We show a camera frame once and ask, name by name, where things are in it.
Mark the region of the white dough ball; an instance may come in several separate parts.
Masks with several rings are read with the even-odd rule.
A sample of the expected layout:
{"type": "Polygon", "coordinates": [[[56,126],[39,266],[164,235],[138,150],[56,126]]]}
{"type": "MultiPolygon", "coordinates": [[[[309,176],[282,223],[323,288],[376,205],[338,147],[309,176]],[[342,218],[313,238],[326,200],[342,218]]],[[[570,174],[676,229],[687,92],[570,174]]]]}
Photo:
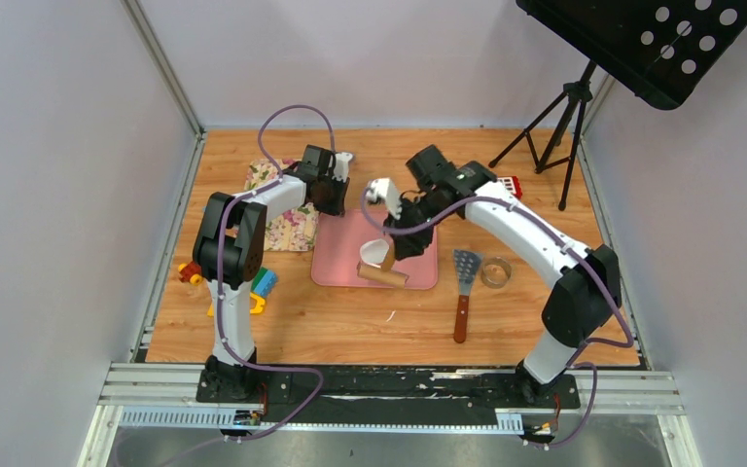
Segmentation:
{"type": "Polygon", "coordinates": [[[384,238],[377,238],[364,243],[359,249],[360,261],[363,264],[380,267],[386,262],[390,243],[384,238]]]}

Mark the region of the wooden double-ended roller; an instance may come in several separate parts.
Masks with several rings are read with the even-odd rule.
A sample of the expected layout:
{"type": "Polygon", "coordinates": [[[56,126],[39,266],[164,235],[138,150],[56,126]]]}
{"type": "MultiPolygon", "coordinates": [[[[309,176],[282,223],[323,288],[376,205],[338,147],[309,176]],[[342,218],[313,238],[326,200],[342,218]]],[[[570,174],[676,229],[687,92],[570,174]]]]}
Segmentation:
{"type": "Polygon", "coordinates": [[[357,265],[357,275],[370,281],[378,282],[392,287],[404,288],[408,281],[408,276],[402,272],[393,270],[395,257],[391,251],[388,254],[386,262],[380,267],[369,266],[359,261],[357,265]]]}

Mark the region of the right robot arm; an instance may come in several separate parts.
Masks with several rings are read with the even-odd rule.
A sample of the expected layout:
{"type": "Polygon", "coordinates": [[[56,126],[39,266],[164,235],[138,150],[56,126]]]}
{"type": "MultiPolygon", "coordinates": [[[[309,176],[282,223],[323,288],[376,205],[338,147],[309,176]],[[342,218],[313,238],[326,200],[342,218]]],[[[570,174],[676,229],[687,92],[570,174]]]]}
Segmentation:
{"type": "Polygon", "coordinates": [[[596,330],[622,318],[618,255],[605,244],[589,248],[548,224],[480,162],[457,166],[430,145],[406,166],[418,188],[415,198],[406,198],[388,178],[373,180],[363,192],[364,202],[386,207],[381,231],[391,237],[396,260],[423,253],[435,227],[456,214],[508,246],[550,287],[541,313],[545,330],[516,366],[520,400],[543,405],[555,381],[594,342],[596,330]]]}

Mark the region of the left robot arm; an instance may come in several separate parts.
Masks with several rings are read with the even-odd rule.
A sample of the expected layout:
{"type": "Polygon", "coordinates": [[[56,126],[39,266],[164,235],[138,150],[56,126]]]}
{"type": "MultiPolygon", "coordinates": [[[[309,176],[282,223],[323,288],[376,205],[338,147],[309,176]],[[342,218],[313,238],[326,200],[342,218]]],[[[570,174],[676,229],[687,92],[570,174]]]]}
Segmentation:
{"type": "Polygon", "coordinates": [[[198,401],[246,402],[257,394],[268,368],[256,362],[250,293],[263,264],[267,222],[307,204],[343,215],[353,160],[350,153],[308,145],[300,160],[263,185],[209,198],[193,260],[211,294],[215,341],[200,374],[198,401]]]}

